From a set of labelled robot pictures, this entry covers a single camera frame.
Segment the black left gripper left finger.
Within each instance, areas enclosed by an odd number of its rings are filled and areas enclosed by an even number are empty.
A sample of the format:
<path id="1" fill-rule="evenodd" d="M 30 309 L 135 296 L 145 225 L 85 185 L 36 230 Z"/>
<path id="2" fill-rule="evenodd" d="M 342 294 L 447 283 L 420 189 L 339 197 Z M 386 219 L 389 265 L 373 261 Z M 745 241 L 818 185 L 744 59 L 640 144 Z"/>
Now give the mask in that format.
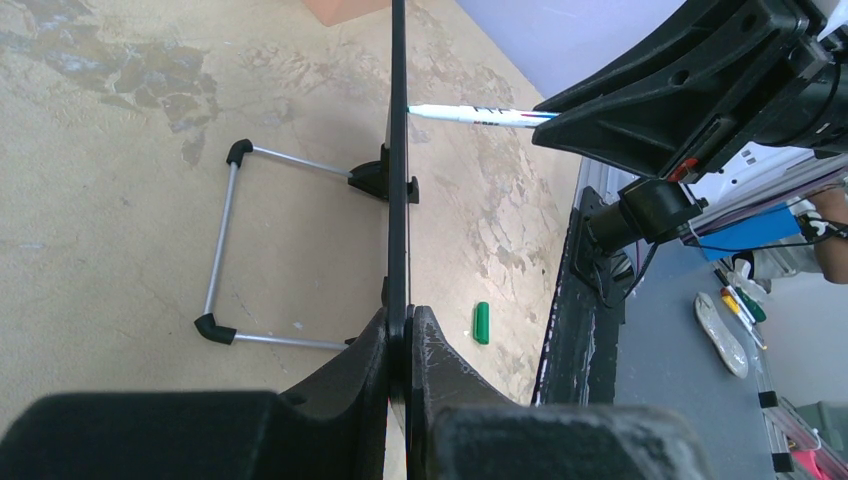
<path id="1" fill-rule="evenodd" d="M 65 393 L 1 441 L 5 479 L 378 479 L 388 405 L 385 316 L 274 391 Z"/>

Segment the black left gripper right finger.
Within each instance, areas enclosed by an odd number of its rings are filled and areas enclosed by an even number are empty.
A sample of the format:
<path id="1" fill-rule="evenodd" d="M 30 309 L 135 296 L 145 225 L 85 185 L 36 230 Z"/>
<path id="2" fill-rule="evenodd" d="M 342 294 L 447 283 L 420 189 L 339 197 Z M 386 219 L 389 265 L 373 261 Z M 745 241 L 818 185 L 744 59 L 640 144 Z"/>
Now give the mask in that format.
<path id="1" fill-rule="evenodd" d="M 410 479 L 706 479 L 679 415 L 646 406 L 523 406 L 447 341 L 428 306 L 407 326 Z"/>

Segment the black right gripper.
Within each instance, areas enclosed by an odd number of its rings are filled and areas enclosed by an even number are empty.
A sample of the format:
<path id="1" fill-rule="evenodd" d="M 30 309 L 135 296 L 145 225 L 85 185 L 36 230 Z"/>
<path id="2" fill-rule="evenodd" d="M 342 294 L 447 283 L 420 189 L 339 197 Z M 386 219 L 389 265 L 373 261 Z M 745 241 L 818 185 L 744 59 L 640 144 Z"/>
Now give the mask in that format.
<path id="1" fill-rule="evenodd" d="M 537 104 L 558 116 L 532 142 L 641 177 L 675 177 L 688 160 L 703 172 L 752 138 L 767 95 L 787 84 L 766 75 L 787 56 L 792 92 L 755 142 L 845 149 L 845 1 L 686 1 L 601 70 Z"/>

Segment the green marker cap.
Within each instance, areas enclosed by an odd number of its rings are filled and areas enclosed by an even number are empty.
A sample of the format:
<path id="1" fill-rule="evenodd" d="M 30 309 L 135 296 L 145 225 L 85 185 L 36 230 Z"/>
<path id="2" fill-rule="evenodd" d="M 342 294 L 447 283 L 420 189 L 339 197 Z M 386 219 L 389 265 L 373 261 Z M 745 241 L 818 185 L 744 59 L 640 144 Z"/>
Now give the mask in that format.
<path id="1" fill-rule="evenodd" d="M 480 345 L 490 343 L 490 305 L 487 302 L 481 301 L 475 305 L 471 335 Z"/>

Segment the green whiteboard marker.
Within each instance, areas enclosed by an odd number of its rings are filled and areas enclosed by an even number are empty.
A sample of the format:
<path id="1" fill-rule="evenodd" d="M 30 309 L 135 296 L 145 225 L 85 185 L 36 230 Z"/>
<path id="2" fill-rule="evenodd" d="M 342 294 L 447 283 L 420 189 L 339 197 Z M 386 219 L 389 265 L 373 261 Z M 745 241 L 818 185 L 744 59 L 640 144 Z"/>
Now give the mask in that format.
<path id="1" fill-rule="evenodd" d="M 535 129 L 558 116 L 554 112 L 524 111 L 470 105 L 410 105 L 407 112 L 422 118 L 482 126 Z"/>

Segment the white whiteboard black frame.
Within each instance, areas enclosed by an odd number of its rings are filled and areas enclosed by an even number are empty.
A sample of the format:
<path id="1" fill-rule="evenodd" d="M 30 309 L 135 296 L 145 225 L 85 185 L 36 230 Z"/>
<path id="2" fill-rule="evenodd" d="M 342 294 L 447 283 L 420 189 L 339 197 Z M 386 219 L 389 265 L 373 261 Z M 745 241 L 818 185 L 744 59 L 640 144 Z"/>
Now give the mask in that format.
<path id="1" fill-rule="evenodd" d="M 391 4 L 391 82 L 379 160 L 346 172 L 350 186 L 388 203 L 382 306 L 349 345 L 302 341 L 337 355 L 289 390 L 264 399 L 249 461 L 252 477 L 371 479 L 384 468 L 387 414 L 409 421 L 413 359 L 408 213 L 416 179 L 407 160 L 406 4 Z"/>

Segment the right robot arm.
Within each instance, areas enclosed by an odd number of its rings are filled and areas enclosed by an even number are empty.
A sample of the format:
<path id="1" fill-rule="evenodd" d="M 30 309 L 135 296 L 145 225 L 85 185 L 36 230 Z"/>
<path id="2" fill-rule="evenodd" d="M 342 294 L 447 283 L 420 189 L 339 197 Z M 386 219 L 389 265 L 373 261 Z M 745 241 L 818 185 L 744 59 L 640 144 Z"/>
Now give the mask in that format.
<path id="1" fill-rule="evenodd" d="M 598 72 L 544 100 L 534 144 L 634 181 L 584 207 L 584 255 L 682 237 L 699 215 L 749 197 L 802 150 L 847 150 L 843 1 L 686 1 Z"/>

